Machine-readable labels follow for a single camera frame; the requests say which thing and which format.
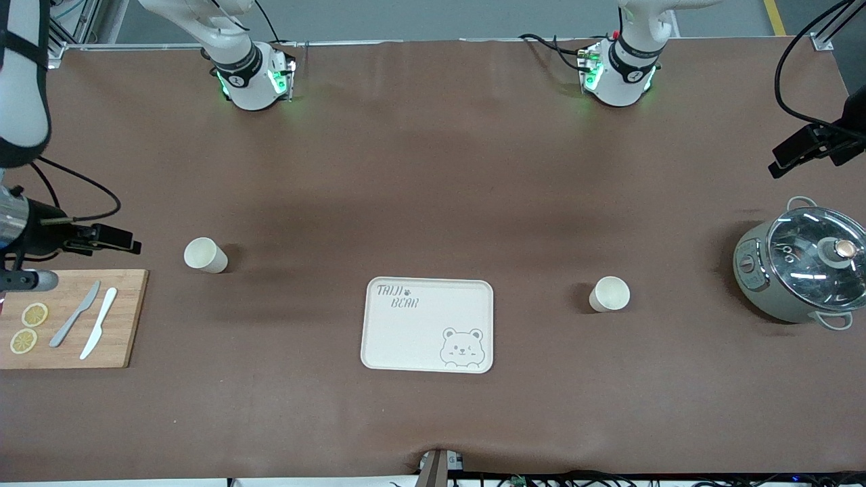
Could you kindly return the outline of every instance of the cutting board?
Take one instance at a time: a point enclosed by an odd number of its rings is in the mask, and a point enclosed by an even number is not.
[[[147,271],[89,269],[55,272],[59,282],[50,291],[6,293],[3,311],[0,312],[0,369],[126,367],[132,352],[135,328],[139,324]],[[49,347],[51,338],[75,312],[96,281],[101,281],[101,285],[94,303],[81,313],[59,347]],[[94,351],[85,360],[80,360],[78,357],[94,328],[108,288],[117,288],[117,297],[102,322],[102,338]],[[21,322],[21,313],[34,302],[48,306],[48,319],[32,328],[37,335],[36,346],[26,354],[13,354],[10,350],[12,335],[26,328]]]

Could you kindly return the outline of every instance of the cooking pot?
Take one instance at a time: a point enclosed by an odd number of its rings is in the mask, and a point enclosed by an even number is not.
[[[805,206],[793,208],[796,202]],[[791,323],[817,321],[841,331],[851,311],[866,306],[866,231],[838,211],[804,196],[787,211],[744,235],[734,251],[734,275],[749,301]],[[842,318],[833,326],[827,318]]]

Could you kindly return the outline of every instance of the pot handle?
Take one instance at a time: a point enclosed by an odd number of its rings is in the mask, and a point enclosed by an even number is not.
[[[788,200],[788,205],[785,207],[787,211],[791,211],[791,203],[795,201],[800,201],[806,203],[806,206],[818,206],[818,203],[815,203],[815,200],[812,198],[807,198],[805,196],[795,196]]]
[[[854,317],[851,316],[851,313],[824,313],[822,311],[812,311],[809,313],[809,316],[818,322],[824,328],[833,331],[845,331],[848,328],[851,328],[851,324],[854,322]],[[841,327],[834,327],[829,324],[824,318],[844,318],[845,324]]]

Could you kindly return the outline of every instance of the plastic knife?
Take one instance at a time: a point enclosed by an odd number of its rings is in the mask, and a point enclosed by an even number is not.
[[[81,350],[81,356],[78,357],[80,360],[86,359],[87,356],[94,351],[96,344],[99,343],[100,338],[102,337],[102,322],[106,319],[108,310],[111,308],[116,295],[117,288],[108,288],[108,291],[106,291],[106,297],[102,300],[100,315],[96,318],[96,324],[94,324],[94,331],[90,332],[90,338],[87,339],[87,345],[84,346],[84,350]]]
[[[81,313],[84,313],[85,311],[87,311],[88,308],[90,308],[90,305],[94,303],[94,300],[96,299],[96,293],[98,292],[100,292],[99,281],[94,282],[94,286],[90,288],[90,291],[88,291],[87,295],[84,296],[81,304],[78,305],[78,309],[75,310],[72,316],[69,316],[69,319],[66,320],[66,323],[63,325],[63,327],[57,330],[57,333],[55,333],[54,337],[51,338],[51,341],[48,343],[49,347],[57,348],[60,346],[61,343],[63,343],[63,339],[65,339],[66,335],[69,334],[69,329],[72,328],[75,320],[78,319]]]

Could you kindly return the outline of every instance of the tray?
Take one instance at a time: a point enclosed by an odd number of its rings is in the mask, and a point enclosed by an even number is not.
[[[367,284],[361,361],[369,368],[485,373],[493,288],[484,281],[376,277]]]

